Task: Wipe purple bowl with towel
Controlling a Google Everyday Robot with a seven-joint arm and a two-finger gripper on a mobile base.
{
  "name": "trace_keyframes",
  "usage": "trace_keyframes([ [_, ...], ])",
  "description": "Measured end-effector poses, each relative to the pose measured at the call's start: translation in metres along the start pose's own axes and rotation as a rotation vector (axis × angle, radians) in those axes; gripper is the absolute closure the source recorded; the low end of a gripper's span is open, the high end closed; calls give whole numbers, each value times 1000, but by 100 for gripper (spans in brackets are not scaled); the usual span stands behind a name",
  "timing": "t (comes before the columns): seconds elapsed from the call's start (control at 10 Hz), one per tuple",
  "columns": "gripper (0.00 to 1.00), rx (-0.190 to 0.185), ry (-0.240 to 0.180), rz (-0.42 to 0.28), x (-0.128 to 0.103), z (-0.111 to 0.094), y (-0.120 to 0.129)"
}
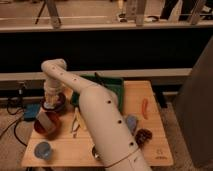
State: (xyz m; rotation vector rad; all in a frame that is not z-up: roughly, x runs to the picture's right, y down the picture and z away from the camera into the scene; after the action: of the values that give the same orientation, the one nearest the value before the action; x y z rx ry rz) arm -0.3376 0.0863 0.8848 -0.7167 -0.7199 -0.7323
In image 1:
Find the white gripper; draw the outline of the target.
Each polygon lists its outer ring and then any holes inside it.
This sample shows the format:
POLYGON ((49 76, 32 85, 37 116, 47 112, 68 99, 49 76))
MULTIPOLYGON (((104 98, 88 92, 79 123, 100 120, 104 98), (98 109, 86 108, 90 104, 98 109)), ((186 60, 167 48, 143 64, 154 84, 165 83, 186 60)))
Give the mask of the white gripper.
POLYGON ((63 86, 61 83, 44 82, 45 100, 49 104, 55 104, 59 100, 59 94, 62 92, 63 86))

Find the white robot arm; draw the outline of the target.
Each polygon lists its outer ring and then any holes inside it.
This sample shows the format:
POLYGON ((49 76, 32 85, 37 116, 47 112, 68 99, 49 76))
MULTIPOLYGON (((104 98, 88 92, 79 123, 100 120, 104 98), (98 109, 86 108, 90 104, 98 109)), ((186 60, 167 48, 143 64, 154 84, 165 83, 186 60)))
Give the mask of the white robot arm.
POLYGON ((45 99, 51 106, 64 84, 79 94, 80 113, 106 171, 152 171, 144 159, 109 89, 66 70, 63 59, 41 64, 45 99))

